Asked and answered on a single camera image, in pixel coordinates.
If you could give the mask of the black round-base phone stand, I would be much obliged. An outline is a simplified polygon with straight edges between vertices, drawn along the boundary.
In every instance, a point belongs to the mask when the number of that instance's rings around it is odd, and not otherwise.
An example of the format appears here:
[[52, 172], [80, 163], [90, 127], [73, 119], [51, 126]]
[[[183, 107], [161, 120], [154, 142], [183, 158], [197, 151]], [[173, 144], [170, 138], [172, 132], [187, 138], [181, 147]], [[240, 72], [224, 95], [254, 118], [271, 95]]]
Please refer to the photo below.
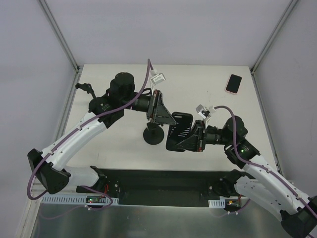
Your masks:
[[164, 130], [159, 124], [148, 122], [143, 131], [143, 139], [150, 145], [158, 145], [164, 139]]

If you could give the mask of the black case smartphone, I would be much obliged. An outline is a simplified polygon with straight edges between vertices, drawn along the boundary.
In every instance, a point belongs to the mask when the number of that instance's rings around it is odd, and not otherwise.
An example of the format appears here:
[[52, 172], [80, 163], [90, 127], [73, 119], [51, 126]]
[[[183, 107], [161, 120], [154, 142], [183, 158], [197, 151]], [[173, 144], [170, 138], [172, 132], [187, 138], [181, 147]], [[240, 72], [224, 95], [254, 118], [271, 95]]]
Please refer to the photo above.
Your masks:
[[170, 125], [166, 139], [166, 149], [174, 152], [185, 152], [179, 143], [185, 140], [191, 131], [193, 116], [188, 113], [173, 112], [176, 125]]

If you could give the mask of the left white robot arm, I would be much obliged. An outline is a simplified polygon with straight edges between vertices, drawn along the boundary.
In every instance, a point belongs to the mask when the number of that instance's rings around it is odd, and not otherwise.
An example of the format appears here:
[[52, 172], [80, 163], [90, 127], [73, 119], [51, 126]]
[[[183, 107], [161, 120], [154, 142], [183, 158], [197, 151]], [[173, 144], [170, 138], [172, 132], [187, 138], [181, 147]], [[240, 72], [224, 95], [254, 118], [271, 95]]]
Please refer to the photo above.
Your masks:
[[32, 149], [28, 153], [31, 170], [46, 192], [56, 194], [67, 185], [88, 187], [94, 193], [104, 191], [106, 177], [100, 169], [69, 167], [67, 163], [92, 138], [121, 119], [124, 109], [146, 113], [148, 130], [176, 124], [163, 104], [161, 91], [155, 90], [150, 96], [136, 93], [133, 75], [118, 73], [103, 96], [93, 96], [88, 112], [71, 131], [42, 151]]

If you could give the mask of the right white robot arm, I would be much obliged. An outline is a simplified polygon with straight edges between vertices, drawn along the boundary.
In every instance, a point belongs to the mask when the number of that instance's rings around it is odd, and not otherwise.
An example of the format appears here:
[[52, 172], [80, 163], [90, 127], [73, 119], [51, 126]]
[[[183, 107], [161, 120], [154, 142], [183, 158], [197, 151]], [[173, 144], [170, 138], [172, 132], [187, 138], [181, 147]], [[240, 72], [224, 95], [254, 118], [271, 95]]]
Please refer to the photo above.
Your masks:
[[177, 152], [202, 152], [206, 145], [222, 145], [231, 163], [239, 167], [213, 185], [223, 197], [244, 195], [281, 223], [293, 238], [306, 238], [317, 226], [317, 198], [300, 191], [269, 165], [246, 138], [247, 129], [238, 116], [230, 117], [223, 128], [193, 121], [191, 114], [176, 114], [169, 139]]

